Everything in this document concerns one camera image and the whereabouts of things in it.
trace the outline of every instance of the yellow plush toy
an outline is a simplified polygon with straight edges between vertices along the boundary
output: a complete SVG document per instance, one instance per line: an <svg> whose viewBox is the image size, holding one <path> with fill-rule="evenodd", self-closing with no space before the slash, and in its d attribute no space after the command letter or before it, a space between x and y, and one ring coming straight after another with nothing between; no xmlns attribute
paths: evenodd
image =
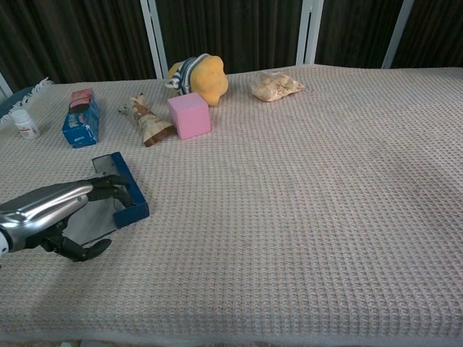
<svg viewBox="0 0 463 347"><path fill-rule="evenodd" d="M222 59L207 53L174 64L167 77L167 88L174 88L181 95L198 93L209 106L217 106L229 88Z"/></svg>

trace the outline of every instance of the cardboard box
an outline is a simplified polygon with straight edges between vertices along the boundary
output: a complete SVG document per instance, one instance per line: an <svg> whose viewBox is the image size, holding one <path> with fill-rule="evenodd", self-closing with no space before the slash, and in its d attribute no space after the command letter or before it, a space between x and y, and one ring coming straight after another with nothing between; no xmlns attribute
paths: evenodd
<svg viewBox="0 0 463 347"><path fill-rule="evenodd" d="M94 145L98 142L100 108L93 90L73 92L69 111L63 124L63 134L73 148Z"/></svg>

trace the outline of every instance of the striped hat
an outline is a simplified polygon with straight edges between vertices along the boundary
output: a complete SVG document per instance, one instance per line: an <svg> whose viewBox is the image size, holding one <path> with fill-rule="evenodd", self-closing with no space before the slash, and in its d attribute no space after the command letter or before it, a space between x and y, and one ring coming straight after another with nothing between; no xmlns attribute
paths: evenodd
<svg viewBox="0 0 463 347"><path fill-rule="evenodd" d="M199 57L192 56L180 64L174 76L166 81L167 88L174 88L180 95L191 93L190 77L193 69L209 54L204 53Z"/></svg>

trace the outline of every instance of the bottle cap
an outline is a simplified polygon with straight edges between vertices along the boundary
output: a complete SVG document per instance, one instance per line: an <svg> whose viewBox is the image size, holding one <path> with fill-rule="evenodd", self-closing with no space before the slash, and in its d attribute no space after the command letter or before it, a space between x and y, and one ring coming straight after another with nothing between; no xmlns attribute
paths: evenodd
<svg viewBox="0 0 463 347"><path fill-rule="evenodd" d="M14 123L26 123L30 121L29 113L26 110L17 110L12 112L11 117Z"/></svg>

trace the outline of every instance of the white frame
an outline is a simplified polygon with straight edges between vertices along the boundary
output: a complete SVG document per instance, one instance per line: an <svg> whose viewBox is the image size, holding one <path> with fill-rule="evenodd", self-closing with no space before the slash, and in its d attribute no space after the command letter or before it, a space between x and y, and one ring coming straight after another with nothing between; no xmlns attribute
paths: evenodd
<svg viewBox="0 0 463 347"><path fill-rule="evenodd" d="M323 0L303 0L297 41L296 65L314 64Z"/></svg>
<svg viewBox="0 0 463 347"><path fill-rule="evenodd" d="M396 26L392 32L391 40L389 41L388 50L384 56L381 69L390 69L392 66L392 62L396 56L397 47L399 47L405 25L407 25L408 17L412 11L414 2L415 0L404 0L404 2L402 2L402 7L400 9L399 16L397 16Z"/></svg>
<svg viewBox="0 0 463 347"><path fill-rule="evenodd" d="M13 95L12 89L9 87L7 81L5 80L5 77L3 77L3 74L1 72L0 72L0 91L2 95L5 95L5 98L4 98L5 100Z"/></svg>
<svg viewBox="0 0 463 347"><path fill-rule="evenodd" d="M167 59L155 0L140 0L156 78L167 77Z"/></svg>

